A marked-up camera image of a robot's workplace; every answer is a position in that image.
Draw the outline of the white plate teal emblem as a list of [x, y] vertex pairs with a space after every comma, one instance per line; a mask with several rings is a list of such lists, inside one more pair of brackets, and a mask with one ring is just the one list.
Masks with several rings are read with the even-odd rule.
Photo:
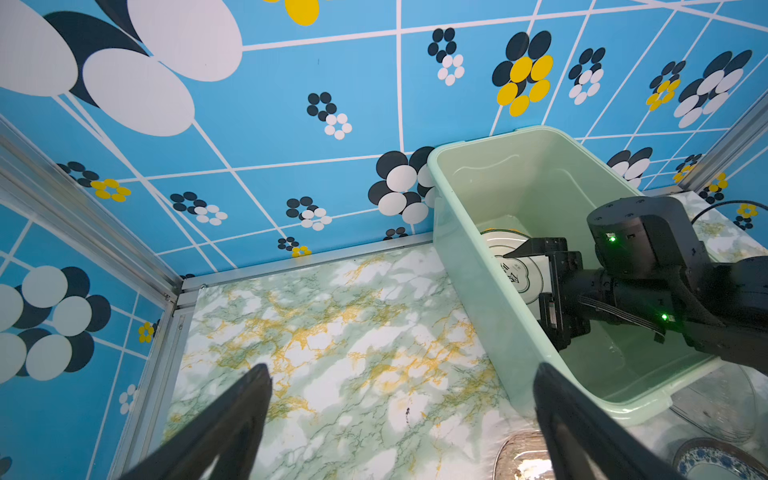
[[528, 235], [516, 230], [489, 229], [483, 231], [481, 236], [527, 305], [537, 304], [542, 293], [552, 292], [550, 264], [547, 256], [503, 258], [504, 254], [515, 250], [528, 240]]

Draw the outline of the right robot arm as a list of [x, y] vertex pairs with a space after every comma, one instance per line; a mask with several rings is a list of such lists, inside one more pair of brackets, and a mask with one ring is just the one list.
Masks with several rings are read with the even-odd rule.
[[695, 350], [767, 370], [767, 259], [714, 262], [669, 197], [609, 202], [587, 217], [600, 263], [587, 269], [563, 237], [528, 238], [498, 261], [553, 346], [593, 322], [677, 332]]

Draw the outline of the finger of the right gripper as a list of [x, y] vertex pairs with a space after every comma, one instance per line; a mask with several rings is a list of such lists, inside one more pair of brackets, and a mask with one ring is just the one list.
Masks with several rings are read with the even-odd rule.
[[533, 257], [566, 250], [567, 239], [564, 237], [530, 238], [515, 250], [504, 254], [503, 258]]

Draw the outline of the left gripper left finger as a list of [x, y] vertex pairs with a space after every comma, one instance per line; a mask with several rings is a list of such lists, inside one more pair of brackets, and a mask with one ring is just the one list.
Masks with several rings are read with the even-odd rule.
[[272, 396], [266, 364], [242, 378], [125, 479], [247, 479], [263, 437]]

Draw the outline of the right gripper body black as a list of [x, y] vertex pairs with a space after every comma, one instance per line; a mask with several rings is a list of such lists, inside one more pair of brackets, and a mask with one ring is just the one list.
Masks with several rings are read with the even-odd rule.
[[536, 260], [543, 279], [538, 323], [558, 351], [589, 334], [593, 322], [611, 322], [605, 306], [611, 302], [612, 280], [605, 269], [584, 269], [575, 251], [537, 254]]

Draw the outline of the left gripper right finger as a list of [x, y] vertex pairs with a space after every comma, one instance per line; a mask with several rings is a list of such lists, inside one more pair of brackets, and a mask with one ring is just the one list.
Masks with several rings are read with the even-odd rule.
[[539, 428], [557, 479], [680, 479], [549, 363], [533, 381]]

